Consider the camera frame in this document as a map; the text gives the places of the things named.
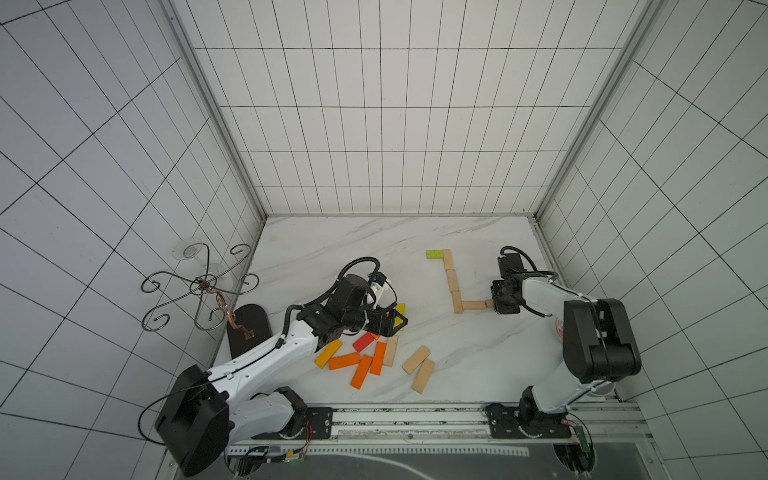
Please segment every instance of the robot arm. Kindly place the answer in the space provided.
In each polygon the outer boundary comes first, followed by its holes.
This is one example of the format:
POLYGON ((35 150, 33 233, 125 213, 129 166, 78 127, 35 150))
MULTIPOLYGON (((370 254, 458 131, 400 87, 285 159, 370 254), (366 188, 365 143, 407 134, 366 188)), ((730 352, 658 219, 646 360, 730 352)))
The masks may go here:
POLYGON ((530 257, 514 247, 502 248, 498 265, 502 280, 491 287, 498 313, 519 313, 522 307, 538 316, 563 319, 563 362, 520 399, 517 422, 523 435, 541 436, 587 392, 640 372, 639 350, 619 300, 599 300, 559 286, 556 273, 537 270, 530 257), (532 270, 523 267, 521 256, 532 270))
POLYGON ((408 319, 395 310, 396 302, 380 306, 390 289, 386 276, 379 272, 378 260, 354 260, 321 296, 306 305, 288 307, 282 333, 207 372, 197 366, 184 370, 155 422, 181 471, 186 476, 196 475, 227 445, 255 435, 297 435, 306 413, 301 397, 288 387, 270 394, 261 388, 280 370, 338 339, 345 329, 394 335, 408 319), (368 280, 346 274, 351 266, 364 261, 376 265, 368 280), (299 313, 291 320, 294 310, 299 313), (395 327, 398 317, 402 323, 395 327))

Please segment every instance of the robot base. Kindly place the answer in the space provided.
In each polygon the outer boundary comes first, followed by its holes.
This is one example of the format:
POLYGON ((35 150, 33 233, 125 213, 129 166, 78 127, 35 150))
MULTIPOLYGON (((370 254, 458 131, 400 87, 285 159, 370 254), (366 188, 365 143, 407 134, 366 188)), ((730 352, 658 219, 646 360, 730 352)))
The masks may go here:
POLYGON ((569 439, 571 437, 571 429, 560 423, 559 415, 545 413, 535 416, 530 424, 521 430, 518 421, 519 412, 518 407, 508 407, 501 403, 492 403, 485 407, 485 416, 488 417, 488 425, 491 427, 491 437, 494 439, 569 439))
MULTIPOLYGON (((305 421, 312 428, 312 440, 327 440, 331 438, 331 426, 333 425, 333 409, 331 407, 307 407, 304 413, 305 421)), ((304 429, 296 434, 298 439, 304 439, 304 429)), ((251 437, 254 440, 285 440, 285 436, 279 432, 263 433, 251 437)))

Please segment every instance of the marble table surface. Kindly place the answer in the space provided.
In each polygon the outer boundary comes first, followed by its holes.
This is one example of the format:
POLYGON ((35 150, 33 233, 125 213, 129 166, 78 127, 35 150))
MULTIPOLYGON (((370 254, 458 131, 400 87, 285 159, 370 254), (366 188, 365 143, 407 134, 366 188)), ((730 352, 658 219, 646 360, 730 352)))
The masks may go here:
MULTIPOLYGON (((399 333, 395 365, 381 376, 368 375, 361 390, 349 385, 355 368, 330 372, 314 364, 316 355, 284 369, 263 388, 290 386, 307 403, 359 402, 517 402, 523 390, 562 361, 552 319, 525 312, 493 310, 454 314, 442 260, 426 250, 453 253, 463 300, 490 297, 500 278, 496 258, 504 245, 522 248, 540 269, 546 264, 527 217, 278 217, 267 221, 250 272, 261 285, 239 298, 269 314, 273 333, 282 329, 286 306, 325 291, 350 260, 373 256, 389 278, 409 324, 399 333), (402 364, 421 346, 431 350, 435 370, 424 393, 411 389, 415 378, 402 364)), ((367 276, 371 264, 350 273, 367 276)), ((342 336, 337 355, 354 351, 361 336, 342 336)), ((227 340, 216 363, 230 359, 227 340)), ((364 353, 372 356, 374 346, 364 353)))

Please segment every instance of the white wall tile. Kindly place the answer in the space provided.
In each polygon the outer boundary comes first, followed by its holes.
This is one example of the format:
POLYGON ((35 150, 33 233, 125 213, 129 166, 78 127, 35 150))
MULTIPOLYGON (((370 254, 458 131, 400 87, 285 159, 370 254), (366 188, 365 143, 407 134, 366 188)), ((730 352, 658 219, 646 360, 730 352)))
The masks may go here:
POLYGON ((356 2, 351 0, 332 0, 328 2, 328 10, 333 47, 360 48, 359 19, 362 16, 362 6, 358 9, 356 2))
POLYGON ((683 328, 744 298, 750 291, 722 260, 715 260, 664 295, 664 302, 683 328), (707 288, 717 281, 717 295, 707 288))
POLYGON ((0 58, 7 65, 0 76, 0 95, 57 154, 69 154, 88 136, 85 124, 7 31, 0 31, 0 40, 0 58))
POLYGON ((100 393, 27 372, 0 412, 89 429, 106 399, 100 393))
POLYGON ((638 313, 631 322, 637 348, 641 352, 680 331, 680 326, 661 300, 638 313))
POLYGON ((648 275, 661 295, 672 290, 686 278, 717 258, 712 247, 700 236, 694 237, 648 275))
POLYGON ((95 130, 114 114, 109 100, 44 12, 20 18, 6 28, 89 129, 95 130))
POLYGON ((705 366, 683 333, 645 351, 643 368, 654 386, 662 386, 700 372, 705 366))
POLYGON ((688 339, 708 366, 768 346, 766 307, 749 295, 686 329, 688 339))
POLYGON ((223 9, 219 7, 218 2, 189 0, 188 5, 206 48, 232 47, 232 41, 222 15, 223 9))
POLYGON ((0 399, 2 399, 3 402, 8 394, 11 393, 11 390, 16 387, 16 384, 24 373, 24 369, 20 369, 10 363, 0 362, 0 399))
POLYGON ((768 18, 757 20, 696 99, 696 105, 716 120, 725 117, 768 67, 768 55, 759 47, 768 41, 767 27, 768 18))
MULTIPOLYGON (((101 412, 97 410, 98 418, 96 423, 93 424, 93 429, 135 437, 138 435, 136 421, 141 414, 141 410, 142 408, 139 406, 109 397, 104 407, 101 408, 101 412)), ((152 411, 144 413, 141 419, 141 427, 144 433, 149 435, 151 439, 161 442, 162 439, 159 439, 159 435, 153 425, 156 415, 157 413, 152 411)))
POLYGON ((637 285, 645 275, 633 256, 625 256, 601 281, 610 298, 620 299, 637 285))
POLYGON ((722 455, 758 449, 750 433, 739 420, 729 402, 722 401, 673 413, 669 416, 680 439, 691 456, 722 455), (711 419, 707 428, 702 415, 711 419), (711 442, 709 428, 717 428, 721 442, 711 442))
POLYGON ((700 480, 694 463, 690 458, 673 458, 664 460, 664 466, 675 480, 700 480))
POLYGON ((658 395, 656 395, 656 392, 646 392, 642 395, 638 395, 633 400, 637 402, 637 406, 640 407, 640 411, 646 419, 654 419, 658 416, 667 414, 667 412, 664 411, 664 406, 661 405, 661 401, 659 400, 658 395))
POLYGON ((130 353, 65 320, 30 369, 109 393, 130 353))
POLYGON ((9 208, 0 218, 0 227, 84 283, 111 252, 40 187, 32 188, 9 208))
MULTIPOLYGON (((250 3, 247 0, 233 0, 232 2, 220 2, 219 6, 221 7, 224 21, 229 30, 232 42, 231 45, 227 45, 227 39, 224 38, 223 33, 221 33, 220 23, 218 22, 218 17, 216 15, 213 15, 214 22, 212 22, 212 25, 205 25, 204 29, 209 29, 215 26, 217 28, 217 35, 220 35, 221 37, 221 43, 227 47, 259 48, 261 43, 259 42, 259 35, 256 30, 256 22, 253 19, 250 3)), ((190 29, 194 30, 194 28, 188 25, 187 30, 190 29)), ((208 45, 208 40, 206 40, 206 46, 209 48, 213 47, 213 45, 208 45)))
POLYGON ((128 350, 134 348, 141 334, 135 318, 91 289, 83 293, 68 318, 128 350))
POLYGON ((677 205, 699 230, 709 225, 768 176, 765 157, 745 143, 738 144, 677 205), (727 189, 718 188, 728 185, 727 189))
POLYGON ((725 399, 712 374, 701 372, 656 390, 669 413, 725 399))
POLYGON ((307 28, 304 2, 289 0, 273 4, 280 38, 284 48, 308 48, 310 30, 307 28))
POLYGON ((664 215, 632 247, 632 253, 647 273, 655 270, 696 235, 696 230, 677 209, 664 215))
POLYGON ((39 460, 35 445, 43 438, 50 439, 55 447, 45 462, 40 462, 35 474, 63 476, 88 435, 88 430, 10 415, 3 415, 0 425, 5 474, 16 478, 28 477, 29 465, 34 465, 36 458, 39 460))
POLYGON ((131 355, 111 395, 136 405, 149 405, 163 396, 173 376, 131 355))
POLYGON ((296 96, 296 104, 301 106, 319 107, 320 94, 317 89, 317 77, 312 51, 285 50, 290 73, 290 86, 296 96))
POLYGON ((67 478, 99 478, 111 476, 128 480, 141 455, 143 440, 120 435, 90 432, 67 478))
POLYGON ((693 458, 701 480, 714 480, 738 470, 742 478, 760 478, 768 468, 768 460, 761 453, 717 455, 693 458))
POLYGON ((761 246, 765 245, 767 233, 768 227, 762 227, 723 255, 723 260, 752 290, 768 285, 765 269, 761 269, 760 262, 755 261, 760 258, 761 246))
POLYGON ((685 447, 668 416, 648 420, 648 428, 663 458, 687 457, 685 447))

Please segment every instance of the cable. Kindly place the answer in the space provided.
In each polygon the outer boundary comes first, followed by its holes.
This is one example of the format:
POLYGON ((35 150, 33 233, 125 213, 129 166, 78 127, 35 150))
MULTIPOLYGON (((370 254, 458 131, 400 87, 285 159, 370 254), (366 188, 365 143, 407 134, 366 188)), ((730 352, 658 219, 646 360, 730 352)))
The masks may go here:
MULTIPOLYGON (((267 356, 267 355, 269 355, 270 353, 274 352, 274 351, 275 351, 275 349, 276 349, 276 347, 272 347, 272 348, 270 349, 270 351, 269 351, 269 352, 267 352, 267 353, 263 354, 262 356, 260 356, 259 358, 255 359, 255 360, 252 360, 251 362, 248 362, 246 365, 243 365, 243 366, 241 366, 239 369, 235 369, 233 372, 230 372, 230 374, 234 374, 234 373, 237 373, 237 372, 239 372, 239 371, 240 371, 240 370, 242 370, 242 369, 246 369, 246 368, 248 368, 249 366, 251 366, 251 365, 253 365, 254 363, 258 362, 259 360, 261 360, 261 359, 262 359, 262 358, 264 358, 265 356, 267 356)), ((138 419, 138 421, 137 421, 137 427, 138 427, 138 430, 139 430, 139 435, 141 435, 141 438, 143 438, 144 440, 147 440, 148 442, 152 442, 152 443, 154 443, 155 445, 165 446, 165 444, 164 444, 164 443, 162 443, 162 442, 156 442, 156 441, 154 441, 153 439, 150 439, 150 438, 149 438, 149 437, 147 437, 147 436, 144 434, 144 432, 141 430, 141 418, 144 416, 144 413, 146 413, 146 412, 147 412, 147 410, 149 410, 150 408, 152 408, 152 405, 154 405, 154 404, 156 404, 156 403, 158 403, 158 402, 162 402, 163 400, 165 400, 166 398, 168 398, 168 397, 170 397, 170 396, 172 396, 172 395, 176 395, 177 393, 186 392, 187 390, 196 389, 197 387, 200 387, 200 391, 202 392, 202 391, 203 391, 203 390, 202 390, 202 387, 205 387, 205 386, 207 386, 207 385, 211 385, 211 384, 213 384, 214 382, 218 382, 219 380, 222 380, 222 379, 225 379, 225 378, 227 378, 227 375, 222 375, 222 376, 220 376, 220 377, 219 377, 219 378, 217 378, 217 379, 213 379, 213 380, 207 380, 206 382, 203 382, 203 383, 198 383, 198 384, 192 385, 192 386, 190 386, 190 387, 187 387, 186 389, 181 389, 181 390, 177 390, 176 392, 171 392, 171 393, 169 393, 169 394, 167 394, 167 395, 165 395, 165 396, 161 396, 159 399, 155 400, 154 402, 152 402, 152 403, 150 403, 149 405, 147 405, 146 407, 144 407, 144 410, 142 410, 142 411, 141 411, 141 413, 139 414, 139 419, 138 419)))
POLYGON ((533 263, 533 260, 531 260, 531 258, 528 256, 528 254, 527 254, 526 252, 524 252, 524 251, 520 250, 520 249, 519 249, 519 248, 517 248, 517 247, 510 247, 509 245, 507 245, 506 247, 502 247, 502 251, 499 253, 499 255, 502 255, 502 256, 503 256, 503 255, 505 255, 505 253, 504 253, 504 252, 505 252, 506 250, 512 250, 512 251, 514 251, 514 252, 520 253, 520 254, 521 254, 523 257, 525 257, 525 259, 528 261, 528 263, 530 263, 530 264, 531 264, 531 269, 532 269, 532 270, 534 270, 534 271, 537 271, 537 270, 538 270, 538 268, 536 268, 536 264, 535 264, 535 263, 533 263))
POLYGON ((395 467, 400 467, 405 470, 408 470, 413 475, 417 475, 421 478, 424 478, 424 480, 436 480, 435 477, 431 477, 424 472, 420 472, 419 470, 416 470, 415 468, 413 468, 411 465, 406 465, 405 463, 396 462, 388 458, 379 458, 379 457, 373 457, 371 455, 360 455, 357 453, 345 453, 345 452, 316 452, 316 453, 313 453, 313 455, 338 455, 342 457, 360 458, 363 460, 371 460, 374 462, 387 463, 389 465, 394 465, 395 467))
POLYGON ((539 312, 538 310, 534 310, 530 306, 526 305, 525 303, 523 303, 522 306, 523 306, 524 309, 526 309, 528 312, 533 313, 534 315, 538 315, 538 316, 552 316, 551 313, 549 315, 545 315, 545 314, 539 312))
MULTIPOLYGON (((320 302, 324 301, 324 300, 325 300, 325 299, 328 297, 328 295, 330 295, 330 293, 331 293, 331 292, 332 292, 332 291, 333 291, 333 290, 334 290, 334 289, 335 289, 335 288, 338 286, 338 284, 339 284, 339 280, 341 280, 341 279, 344 277, 344 275, 346 274, 346 272, 347 272, 347 271, 348 271, 350 268, 352 268, 353 266, 357 265, 358 263, 363 263, 363 262, 371 262, 371 263, 373 263, 373 264, 375 265, 375 267, 373 268, 373 271, 371 272, 371 277, 372 277, 372 278, 373 278, 373 276, 374 276, 376 273, 378 273, 378 272, 379 272, 379 267, 381 266, 381 264, 379 263, 379 260, 378 260, 378 259, 376 259, 375 257, 360 257, 360 258, 356 258, 356 259, 352 260, 351 262, 349 262, 348 264, 346 264, 346 265, 345 265, 345 266, 344 266, 344 267, 341 269, 341 271, 339 272, 339 275, 338 275, 338 277, 336 278, 336 281, 333 283, 333 285, 331 286, 331 288, 329 288, 328 290, 326 290, 326 291, 325 291, 325 292, 324 292, 322 295, 320 295, 320 296, 318 296, 317 298, 315 298, 315 300, 312 300, 311 302, 307 303, 307 305, 311 305, 311 304, 313 304, 313 303, 317 303, 317 301, 318 301, 318 300, 319 300, 320 302)), ((248 368, 249 366, 251 366, 251 365, 253 365, 254 363, 256 363, 256 362, 258 362, 259 360, 261 360, 262 358, 264 358, 265 356, 267 356, 267 355, 269 355, 270 353, 274 352, 276 349, 279 349, 281 346, 283 346, 283 344, 285 343, 285 339, 288 337, 288 331, 289 331, 289 329, 290 329, 290 314, 291 314, 291 313, 292 313, 294 310, 302 309, 302 308, 304 308, 305 306, 306 306, 306 305, 298 305, 298 304, 295 304, 295 305, 290 305, 290 306, 288 306, 288 308, 286 309, 286 314, 285 314, 285 318, 284 318, 284 321, 283 321, 283 331, 282 331, 282 333, 280 334, 280 338, 279 338, 279 339, 277 339, 277 342, 275 343, 275 346, 274 346, 274 347, 272 347, 272 348, 270 349, 270 351, 269 351, 269 352, 267 352, 267 353, 264 353, 264 354, 263 354, 262 356, 260 356, 259 358, 257 358, 257 359, 255 359, 255 360, 252 360, 252 361, 248 362, 247 364, 245 364, 245 365, 241 366, 240 368, 237 368, 237 369, 235 369, 233 372, 228 372, 227 374, 225 374, 225 375, 222 375, 222 376, 220 376, 220 377, 219 377, 219 378, 217 378, 217 379, 213 379, 213 380, 207 380, 206 382, 202 382, 202 383, 198 383, 198 384, 196 384, 196 385, 192 385, 192 386, 190 386, 190 387, 187 387, 186 389, 181 389, 181 390, 177 390, 176 392, 171 392, 171 393, 169 393, 169 394, 167 394, 167 395, 165 395, 165 396, 161 396, 159 399, 155 400, 154 402, 150 403, 148 406, 144 407, 144 409, 143 409, 143 410, 141 410, 141 413, 139 414, 139 418, 138 418, 138 420, 137 420, 137 428, 138 428, 138 431, 139 431, 139 435, 141 435, 141 438, 143 438, 144 440, 147 440, 148 442, 152 442, 152 443, 154 443, 155 445, 165 446, 165 444, 164 444, 163 442, 157 442, 157 441, 155 441, 155 440, 153 440, 153 439, 150 439, 150 438, 149 438, 148 436, 146 436, 146 435, 144 434, 144 432, 141 430, 141 419, 144 417, 144 413, 146 413, 146 412, 147 412, 147 410, 149 410, 149 409, 150 409, 150 408, 151 408, 153 405, 155 405, 156 403, 162 402, 162 401, 163 401, 163 400, 165 400, 166 398, 168 398, 168 397, 170 397, 170 396, 172 396, 172 395, 176 395, 177 393, 186 392, 187 390, 192 390, 192 389, 195 389, 195 388, 197 388, 197 387, 200 387, 200 391, 202 392, 202 391, 203 391, 203 390, 202 390, 202 388, 203 388, 203 387, 205 387, 205 386, 207 386, 207 385, 211 385, 211 384, 213 384, 214 382, 218 382, 219 380, 225 379, 225 378, 227 378, 228 376, 230 376, 230 375, 233 375, 233 374, 235 374, 235 373, 239 372, 239 371, 240 371, 240 370, 242 370, 242 369, 246 369, 246 368, 248 368)))
POLYGON ((579 418, 579 416, 578 416, 578 415, 576 415, 576 414, 575 414, 575 413, 573 413, 573 412, 570 412, 570 411, 569 411, 569 412, 568 412, 568 414, 569 414, 569 415, 573 415, 574 417, 576 417, 576 419, 577 419, 579 422, 581 422, 581 424, 584 426, 584 430, 586 430, 586 431, 587 431, 587 435, 589 435, 589 443, 590 443, 591 445, 594 445, 594 442, 592 441, 592 434, 589 432, 589 428, 587 427, 587 424, 586 424, 586 423, 584 423, 584 420, 580 419, 580 418, 579 418))

